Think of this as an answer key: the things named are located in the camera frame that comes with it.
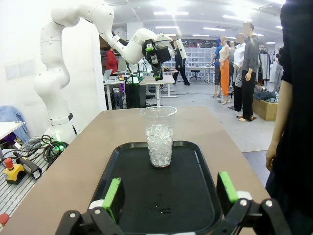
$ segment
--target mannequin hand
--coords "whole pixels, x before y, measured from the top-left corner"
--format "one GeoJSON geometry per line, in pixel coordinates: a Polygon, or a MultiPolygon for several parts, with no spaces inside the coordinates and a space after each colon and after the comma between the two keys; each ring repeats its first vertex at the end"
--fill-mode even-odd
{"type": "Polygon", "coordinates": [[[248,81],[250,81],[250,79],[251,79],[251,74],[250,74],[250,73],[247,73],[247,74],[246,74],[246,81],[248,82],[248,81]]]}
{"type": "Polygon", "coordinates": [[[272,161],[276,158],[276,149],[278,141],[272,141],[269,145],[268,151],[266,152],[266,168],[272,171],[273,165],[272,161]]]}

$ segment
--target red knob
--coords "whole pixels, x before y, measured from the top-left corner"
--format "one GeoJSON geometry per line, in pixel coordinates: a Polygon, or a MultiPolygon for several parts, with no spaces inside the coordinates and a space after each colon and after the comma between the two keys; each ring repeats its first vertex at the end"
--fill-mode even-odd
{"type": "Polygon", "coordinates": [[[4,160],[4,163],[6,165],[6,168],[8,168],[9,170],[14,168],[13,162],[11,158],[7,158],[4,160]]]}
{"type": "Polygon", "coordinates": [[[0,224],[2,224],[2,226],[5,226],[6,222],[8,222],[9,220],[9,215],[8,214],[0,214],[0,224]]]}

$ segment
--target plastic cup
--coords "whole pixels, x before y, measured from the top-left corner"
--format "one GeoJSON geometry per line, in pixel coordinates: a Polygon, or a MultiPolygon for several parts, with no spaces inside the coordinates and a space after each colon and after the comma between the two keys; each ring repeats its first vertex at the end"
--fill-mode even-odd
{"type": "Polygon", "coordinates": [[[171,163],[175,113],[170,106],[149,107],[140,111],[144,116],[150,162],[155,167],[171,163]]]}

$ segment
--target red shirt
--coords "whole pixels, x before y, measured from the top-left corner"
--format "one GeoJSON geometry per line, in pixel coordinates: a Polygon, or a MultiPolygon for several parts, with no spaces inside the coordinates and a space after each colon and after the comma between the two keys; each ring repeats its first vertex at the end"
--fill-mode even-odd
{"type": "Polygon", "coordinates": [[[107,70],[112,69],[112,73],[117,72],[118,60],[114,55],[114,51],[109,50],[107,52],[106,57],[107,57],[107,70]]]}

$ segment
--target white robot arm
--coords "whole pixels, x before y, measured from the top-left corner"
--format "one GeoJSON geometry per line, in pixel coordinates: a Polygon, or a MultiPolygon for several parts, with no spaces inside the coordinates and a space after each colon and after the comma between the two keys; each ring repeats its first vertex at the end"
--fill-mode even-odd
{"type": "MultiPolygon", "coordinates": [[[[172,39],[164,34],[156,35],[152,31],[139,29],[126,44],[117,35],[112,34],[114,11],[103,0],[74,1],[73,5],[65,3],[51,11],[52,21],[41,31],[41,59],[47,71],[35,79],[35,91],[44,101],[51,121],[46,134],[59,134],[62,141],[71,143],[76,137],[75,129],[70,122],[67,101],[60,94],[70,80],[70,75],[62,56],[62,31],[65,27],[78,24],[80,18],[95,24],[99,35],[110,46],[113,46],[126,62],[136,64],[143,56],[152,65],[155,79],[162,79],[161,65],[177,52],[172,39]]],[[[186,57],[182,43],[179,50],[186,57]]]]}

